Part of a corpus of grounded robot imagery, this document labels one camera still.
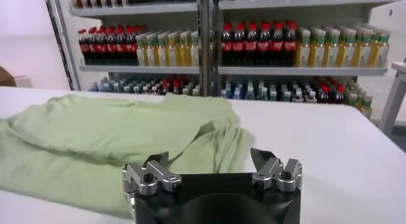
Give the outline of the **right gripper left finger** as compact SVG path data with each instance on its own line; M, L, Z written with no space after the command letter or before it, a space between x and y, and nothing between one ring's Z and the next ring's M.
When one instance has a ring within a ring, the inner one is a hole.
M166 167L169 152L150 155L142 164L129 163L122 170L123 189L127 194L155 195L159 189L174 193L181 188L181 175Z

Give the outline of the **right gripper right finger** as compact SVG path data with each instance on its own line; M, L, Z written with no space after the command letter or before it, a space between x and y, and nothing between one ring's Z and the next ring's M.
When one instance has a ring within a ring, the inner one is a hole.
M276 187L281 192L294 192L302 187L302 164L289 159L284 164L272 152L250 149L251 159L256 168L252 174L252 185L256 190L265 191Z

